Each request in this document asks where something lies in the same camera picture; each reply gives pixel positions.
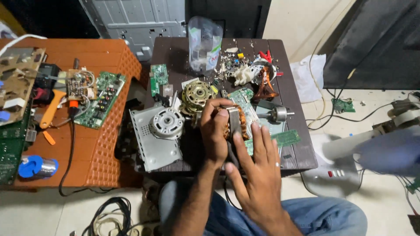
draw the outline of white tile floor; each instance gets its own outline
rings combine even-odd
[[[332,106],[331,95],[326,91],[324,95],[327,104],[325,114],[328,114]],[[356,113],[341,115],[350,119],[361,119],[379,106],[406,96],[401,91],[344,90],[342,97],[351,97],[354,100]],[[360,101],[364,101],[366,105],[360,105]],[[302,107],[306,119],[314,119],[322,111],[323,102],[320,100],[302,104]],[[311,133],[347,137],[350,134],[368,131],[373,124],[388,120],[386,112],[389,109],[390,106],[381,108],[357,125],[332,118],[322,129]],[[320,125],[321,122],[318,121],[313,127]],[[314,196],[305,189],[299,175],[283,178],[282,183],[282,200]],[[217,192],[224,196],[222,189],[218,189]],[[239,205],[232,190],[229,190],[229,195],[234,203]],[[0,236],[65,236],[73,230],[76,230],[77,235],[81,235],[98,207],[113,196],[123,196],[130,200],[134,222],[146,220],[145,210],[148,205],[142,201],[143,192],[140,189],[118,189],[108,194],[82,192],[67,198],[60,197],[57,189],[41,189],[38,193],[2,191],[0,192],[0,229],[2,229]],[[367,235],[415,235],[407,217],[412,211],[405,199],[404,189],[396,177],[366,172],[361,189],[349,195],[347,199],[365,212],[368,218]],[[420,210],[420,201],[415,196],[410,196],[410,199],[414,207]]]

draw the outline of copper winding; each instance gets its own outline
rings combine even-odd
[[[264,66],[264,68],[260,70],[260,76],[262,77],[260,88],[252,99],[259,100],[277,97],[279,94],[274,91],[273,86],[271,86],[270,83],[270,71],[268,66]]]
[[[249,137],[247,135],[247,120],[245,118],[245,113],[239,105],[234,104],[234,107],[237,107],[238,110],[239,110],[239,118],[240,118],[241,130],[242,130],[242,137],[243,137],[244,140],[248,140]],[[222,109],[223,108],[221,108],[221,107],[216,108],[216,110],[218,112]],[[229,122],[226,124],[225,129],[223,130],[223,137],[225,139],[229,138]]]

